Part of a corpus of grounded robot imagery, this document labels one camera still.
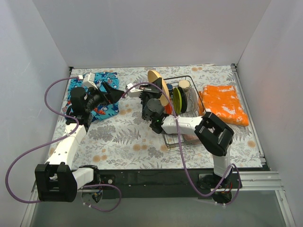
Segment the yellow round plate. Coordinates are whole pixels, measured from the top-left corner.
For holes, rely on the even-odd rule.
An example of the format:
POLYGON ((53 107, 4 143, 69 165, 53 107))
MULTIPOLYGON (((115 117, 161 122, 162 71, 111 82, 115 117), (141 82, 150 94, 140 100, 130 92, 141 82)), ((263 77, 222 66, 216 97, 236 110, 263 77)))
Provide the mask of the yellow round plate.
POLYGON ((156 85, 156 88, 160 91, 160 97, 158 98, 162 106, 166 106, 169 103, 169 90, 163 77, 156 70, 149 70, 147 73, 148 82, 156 85))

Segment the dark blue mug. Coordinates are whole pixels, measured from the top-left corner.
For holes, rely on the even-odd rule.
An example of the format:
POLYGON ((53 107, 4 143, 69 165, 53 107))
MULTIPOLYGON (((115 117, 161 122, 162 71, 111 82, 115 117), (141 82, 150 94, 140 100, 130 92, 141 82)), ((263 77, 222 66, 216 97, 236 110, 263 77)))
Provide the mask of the dark blue mug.
POLYGON ((168 88, 168 91, 169 91, 169 95, 171 96, 173 94, 174 87, 171 84, 167 84, 167 88, 168 88))

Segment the beige brown ceramic cup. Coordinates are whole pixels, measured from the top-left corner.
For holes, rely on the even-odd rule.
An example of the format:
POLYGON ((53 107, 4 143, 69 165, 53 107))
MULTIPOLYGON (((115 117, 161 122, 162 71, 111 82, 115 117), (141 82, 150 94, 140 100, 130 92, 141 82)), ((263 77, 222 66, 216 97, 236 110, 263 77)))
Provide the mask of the beige brown ceramic cup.
POLYGON ((178 82, 178 89, 179 91, 186 94, 187 89, 190 87, 190 82, 188 80, 180 80, 178 82))

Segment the black wire dish rack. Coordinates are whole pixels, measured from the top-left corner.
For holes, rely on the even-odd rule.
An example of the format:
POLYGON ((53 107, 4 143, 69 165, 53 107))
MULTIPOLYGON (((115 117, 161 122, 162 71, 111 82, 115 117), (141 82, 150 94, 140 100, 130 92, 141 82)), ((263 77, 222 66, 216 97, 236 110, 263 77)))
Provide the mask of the black wire dish rack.
MULTIPOLYGON (((168 79, 164 79, 164 81, 166 82, 166 84, 171 84, 174 88, 177 87, 178 88, 178 82, 180 80, 188 80, 190 82, 190 87, 192 87, 195 92, 196 92, 196 96, 197 96, 197 100, 198 100, 198 109, 196 112, 188 112, 186 111, 185 113, 180 113, 178 115, 180 115, 181 117, 198 117, 199 115, 202 115, 204 113, 203 110, 203 106, 201 104, 202 99, 199 97, 198 95, 198 90, 195 86, 195 83, 192 79, 191 76, 187 75, 187 76, 178 76, 178 77, 172 77, 172 78, 168 78, 168 79)), ((181 145, 182 146, 192 146, 190 144, 187 144, 183 138, 183 135, 185 133, 181 134, 181 145)), ((164 138, 164 142, 165 145, 167 146, 167 148, 171 149, 171 148, 177 148, 178 147, 178 135, 176 133, 173 134, 163 134, 163 138, 164 138)))

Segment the black round plate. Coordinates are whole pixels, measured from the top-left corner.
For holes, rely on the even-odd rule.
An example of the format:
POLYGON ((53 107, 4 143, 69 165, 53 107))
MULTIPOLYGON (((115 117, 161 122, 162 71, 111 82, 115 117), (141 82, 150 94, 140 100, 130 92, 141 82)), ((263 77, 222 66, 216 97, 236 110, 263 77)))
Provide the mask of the black round plate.
POLYGON ((183 114, 187 111, 187 97, 183 88, 178 87, 178 90, 181 94, 181 102, 182 102, 181 113, 183 114))

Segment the lime green round plate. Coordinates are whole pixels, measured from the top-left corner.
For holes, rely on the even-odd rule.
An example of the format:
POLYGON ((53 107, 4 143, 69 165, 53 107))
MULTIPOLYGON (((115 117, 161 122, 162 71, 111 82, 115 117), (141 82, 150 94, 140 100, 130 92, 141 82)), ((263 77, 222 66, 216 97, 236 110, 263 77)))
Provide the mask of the lime green round plate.
POLYGON ((180 114, 182 109, 182 100, 181 93, 177 87, 173 89, 173 106, 175 113, 180 114))

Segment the pink patterned bowl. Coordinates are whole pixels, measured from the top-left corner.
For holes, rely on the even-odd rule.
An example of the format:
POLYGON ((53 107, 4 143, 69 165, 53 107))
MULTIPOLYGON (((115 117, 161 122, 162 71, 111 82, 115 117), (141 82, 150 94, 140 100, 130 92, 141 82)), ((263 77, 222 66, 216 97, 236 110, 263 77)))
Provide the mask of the pink patterned bowl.
POLYGON ((195 136, 195 135, 184 134, 183 138, 184 138, 185 142, 187 144, 190 144, 190 145, 196 145, 196 144, 200 144, 201 143, 201 141, 199 140, 199 138, 197 136, 195 136))

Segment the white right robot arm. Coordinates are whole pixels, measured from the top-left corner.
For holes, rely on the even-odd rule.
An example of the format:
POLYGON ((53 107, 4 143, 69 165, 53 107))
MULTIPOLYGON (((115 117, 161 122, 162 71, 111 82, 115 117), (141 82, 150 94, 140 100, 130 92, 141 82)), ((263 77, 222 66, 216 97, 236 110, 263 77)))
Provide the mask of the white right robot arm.
POLYGON ((198 117, 180 117, 164 113, 159 97, 166 101, 168 95, 163 95, 158 89, 162 85, 159 79, 148 85, 141 85, 142 119, 150 121, 150 128, 157 134, 195 135, 213 155, 214 182, 220 188, 227 187, 232 178, 226 169, 230 165, 230 148, 234 131, 212 112, 206 112, 198 117))

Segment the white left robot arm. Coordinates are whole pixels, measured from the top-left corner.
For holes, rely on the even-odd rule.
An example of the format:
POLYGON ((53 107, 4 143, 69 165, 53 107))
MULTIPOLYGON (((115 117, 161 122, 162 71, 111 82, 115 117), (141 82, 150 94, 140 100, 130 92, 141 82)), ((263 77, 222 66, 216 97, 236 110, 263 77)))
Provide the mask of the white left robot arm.
POLYGON ((38 197, 41 201, 74 201, 78 189, 87 185, 90 189, 100 186, 98 168, 93 165, 71 169, 76 151, 86 136, 92 122, 92 111, 119 101, 121 90, 108 83, 101 84, 105 91, 90 85, 88 89, 75 87, 70 91, 70 106, 66 111, 65 138, 61 140, 44 164, 35 168, 38 197))

